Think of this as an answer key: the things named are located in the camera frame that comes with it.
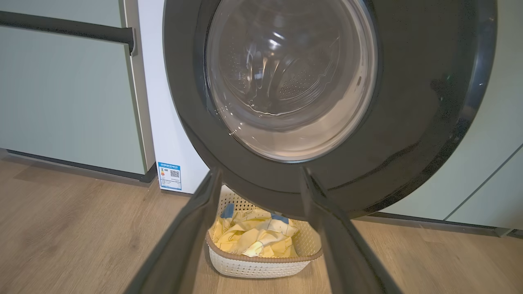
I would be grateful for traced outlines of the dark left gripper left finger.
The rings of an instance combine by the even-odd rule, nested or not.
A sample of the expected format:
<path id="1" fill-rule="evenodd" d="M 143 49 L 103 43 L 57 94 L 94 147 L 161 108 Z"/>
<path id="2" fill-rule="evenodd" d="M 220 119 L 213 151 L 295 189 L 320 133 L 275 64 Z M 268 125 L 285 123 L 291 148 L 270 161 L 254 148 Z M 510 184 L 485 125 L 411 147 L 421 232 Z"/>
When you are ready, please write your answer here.
<path id="1" fill-rule="evenodd" d="M 153 248 L 126 294 L 190 294 L 208 229 L 215 222 L 222 172 L 207 173 Z"/>

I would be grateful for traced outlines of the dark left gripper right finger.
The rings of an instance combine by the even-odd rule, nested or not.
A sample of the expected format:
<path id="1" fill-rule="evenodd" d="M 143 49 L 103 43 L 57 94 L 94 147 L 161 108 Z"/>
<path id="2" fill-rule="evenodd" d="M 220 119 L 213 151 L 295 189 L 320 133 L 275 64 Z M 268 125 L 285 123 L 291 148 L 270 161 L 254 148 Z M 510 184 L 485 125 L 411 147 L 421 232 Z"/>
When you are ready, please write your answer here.
<path id="1" fill-rule="evenodd" d="M 329 201 L 307 168 L 301 169 L 300 189 L 306 221 L 321 239 L 332 293 L 402 293 L 352 221 Z"/>

